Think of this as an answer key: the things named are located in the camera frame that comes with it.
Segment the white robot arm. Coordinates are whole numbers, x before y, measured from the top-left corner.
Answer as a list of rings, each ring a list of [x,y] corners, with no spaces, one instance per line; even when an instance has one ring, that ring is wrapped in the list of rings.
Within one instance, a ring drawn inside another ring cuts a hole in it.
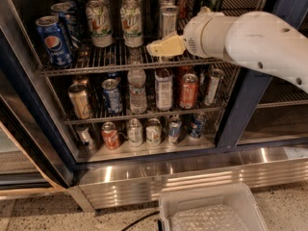
[[[203,7],[181,35],[171,33],[146,45],[149,55],[189,52],[217,58],[281,78],[308,93],[308,38],[272,13],[227,16]]]

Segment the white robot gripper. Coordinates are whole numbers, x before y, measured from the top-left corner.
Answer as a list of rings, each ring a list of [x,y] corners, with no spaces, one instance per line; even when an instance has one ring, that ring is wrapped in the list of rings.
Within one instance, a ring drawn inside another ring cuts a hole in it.
[[[236,20],[236,16],[226,16],[202,7],[186,24],[183,37],[171,33],[147,44],[146,50],[153,57],[175,57],[182,55],[187,49],[190,54],[200,58],[232,62],[226,51],[225,38]]]

